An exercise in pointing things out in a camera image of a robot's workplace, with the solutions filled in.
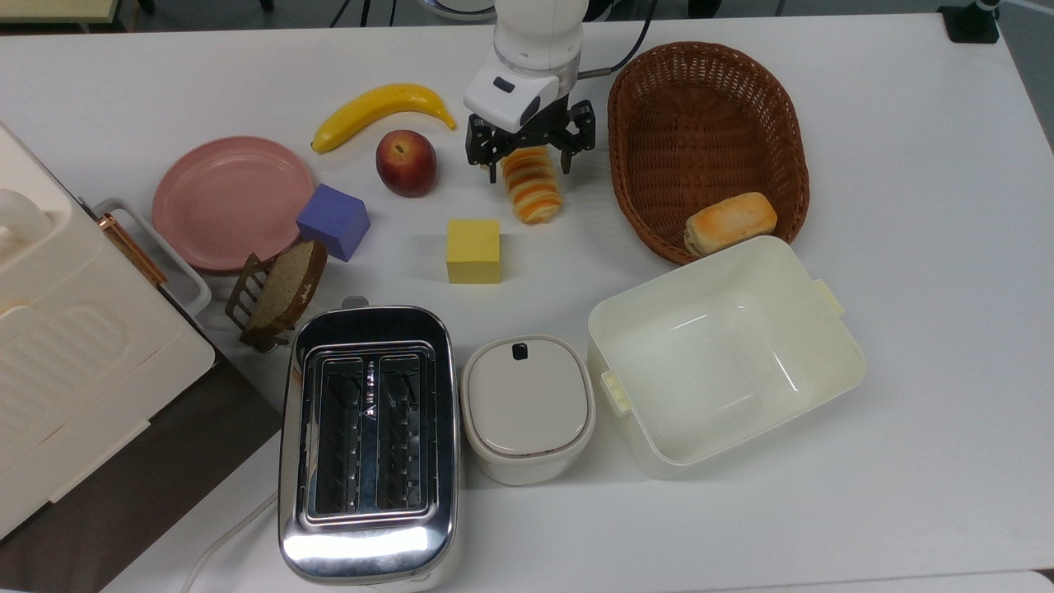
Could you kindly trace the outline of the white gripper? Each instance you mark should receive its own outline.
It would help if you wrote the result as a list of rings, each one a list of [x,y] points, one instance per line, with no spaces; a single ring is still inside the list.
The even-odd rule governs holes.
[[[530,75],[505,64],[483,64],[464,90],[468,119],[464,151],[471,166],[481,166],[490,184],[497,182],[497,162],[516,149],[520,129],[539,115],[543,138],[561,153],[569,174],[577,154],[596,149],[596,110],[590,99],[568,104],[562,99],[570,67]]]

